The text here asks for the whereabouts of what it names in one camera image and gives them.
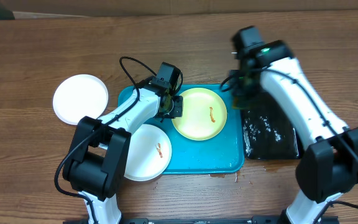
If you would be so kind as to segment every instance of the wooden surface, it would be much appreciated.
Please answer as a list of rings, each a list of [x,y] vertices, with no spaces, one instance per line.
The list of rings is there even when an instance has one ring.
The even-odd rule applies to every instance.
[[[231,36],[250,25],[267,42],[286,40],[325,102],[350,127],[358,126],[358,11],[0,21],[0,223],[86,216],[83,201],[59,194],[52,181],[75,130],[52,109],[60,82],[79,73],[96,75],[109,90],[109,111],[130,85],[118,63],[122,55],[154,70],[172,63],[183,71],[184,83],[219,83],[237,67]],[[135,80],[149,76],[125,64]],[[279,214],[298,191],[297,163],[246,161],[238,183],[235,174],[126,180],[118,203],[127,217]],[[358,186],[342,199],[358,203]],[[328,214],[358,222],[358,210],[351,208],[336,206]]]
[[[79,16],[142,16],[358,9],[358,0],[0,0],[9,10]]]

